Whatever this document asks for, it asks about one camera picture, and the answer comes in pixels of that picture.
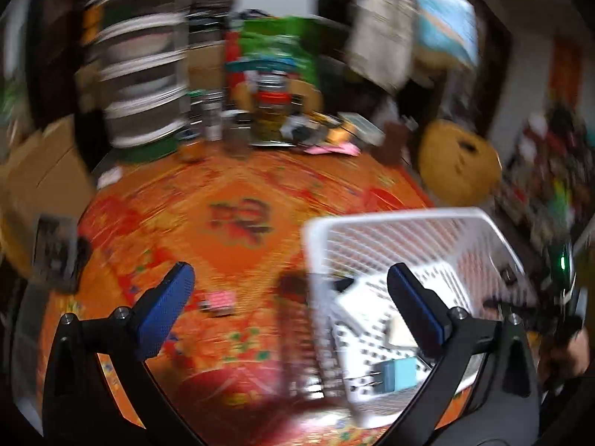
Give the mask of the empty glass jar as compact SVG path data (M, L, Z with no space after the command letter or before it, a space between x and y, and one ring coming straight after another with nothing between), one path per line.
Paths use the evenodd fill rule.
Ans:
M244 159L251 146L251 118L248 114L237 114L230 118L223 132L224 148L228 155Z

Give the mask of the brown cardboard box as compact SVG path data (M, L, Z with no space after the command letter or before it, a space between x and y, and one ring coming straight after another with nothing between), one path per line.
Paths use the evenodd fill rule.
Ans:
M1 251L25 272L38 216L77 220L95 193L96 184L75 146L73 117L33 133L1 165Z

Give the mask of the stacked white drawer unit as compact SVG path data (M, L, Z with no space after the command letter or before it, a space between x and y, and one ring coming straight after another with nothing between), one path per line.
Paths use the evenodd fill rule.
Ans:
M92 55L111 145L129 149L177 132L187 95L191 0L92 0L101 12Z

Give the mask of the white perforated plastic basket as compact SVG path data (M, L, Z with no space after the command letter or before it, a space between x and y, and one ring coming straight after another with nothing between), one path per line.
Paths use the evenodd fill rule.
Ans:
M320 217L303 227L303 250L323 391L359 428L391 425L417 392L381 392L377 365L409 359L416 385L432 371L388 294L392 265L406 264L446 307L475 318L537 306L520 259L478 207Z

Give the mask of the white canvas tote bag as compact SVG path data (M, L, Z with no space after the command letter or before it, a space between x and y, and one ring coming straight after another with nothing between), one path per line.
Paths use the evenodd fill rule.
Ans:
M345 49L348 67L395 94L411 73L415 20L415 0L356 0Z

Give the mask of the pink paper sheet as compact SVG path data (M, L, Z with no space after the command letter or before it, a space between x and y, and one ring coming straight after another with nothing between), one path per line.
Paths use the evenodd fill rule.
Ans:
M305 149L307 155L326 155L338 154L351 157L360 155L361 150L358 146L352 143L344 143L341 145L316 145Z

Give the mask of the green plastic bag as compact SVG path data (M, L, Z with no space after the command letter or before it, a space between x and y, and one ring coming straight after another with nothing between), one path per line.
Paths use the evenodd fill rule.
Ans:
M316 20L298 17L263 17L245 20L239 33L245 58L289 58L303 81L319 85Z

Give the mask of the red floral tablecloth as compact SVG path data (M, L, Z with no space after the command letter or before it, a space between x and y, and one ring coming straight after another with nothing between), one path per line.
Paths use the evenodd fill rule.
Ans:
M45 368L61 315L108 315L134 303L184 261L194 295L156 358L152 375L211 445L370 445L363 430L299 392L315 376L306 320L302 225L327 214L427 207L402 167L367 155L253 152L244 160L220 147L200 163L170 156L129 166L99 191L79 230L92 246L80 288L52 294L39 339ZM235 312L200 309L203 294L233 291Z

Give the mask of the pickle jar red lid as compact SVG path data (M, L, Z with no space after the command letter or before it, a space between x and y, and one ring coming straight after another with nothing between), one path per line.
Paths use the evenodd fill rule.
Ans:
M280 128L289 116L292 95L282 84L259 84L255 95L254 133L259 140L282 139Z

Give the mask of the black phone holder stand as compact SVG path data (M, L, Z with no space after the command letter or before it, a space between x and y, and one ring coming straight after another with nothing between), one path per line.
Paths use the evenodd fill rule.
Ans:
M35 284L61 294L75 294L92 246L79 235L72 216L42 213L33 234L31 277Z

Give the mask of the green woven basket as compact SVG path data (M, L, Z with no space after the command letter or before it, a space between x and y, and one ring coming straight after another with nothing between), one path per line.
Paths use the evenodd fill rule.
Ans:
M152 162L177 151L177 139L173 134L147 144L117 151L117 160L127 164Z

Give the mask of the light blue charger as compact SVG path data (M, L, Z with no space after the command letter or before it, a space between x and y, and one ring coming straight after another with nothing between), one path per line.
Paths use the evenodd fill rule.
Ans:
M398 358L374 365L371 382L368 384L377 394L391 394L415 387L417 380L417 359Z

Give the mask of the orange filled glass jar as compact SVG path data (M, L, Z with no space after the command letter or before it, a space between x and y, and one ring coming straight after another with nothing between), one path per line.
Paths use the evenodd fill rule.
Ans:
M177 154L182 162L200 162L206 158L206 142L200 135L184 135L177 140Z

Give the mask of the light blue shopping bag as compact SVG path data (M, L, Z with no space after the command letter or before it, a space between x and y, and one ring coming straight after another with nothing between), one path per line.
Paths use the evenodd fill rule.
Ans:
M415 56L430 68L475 68L478 34L468 0L416 0Z

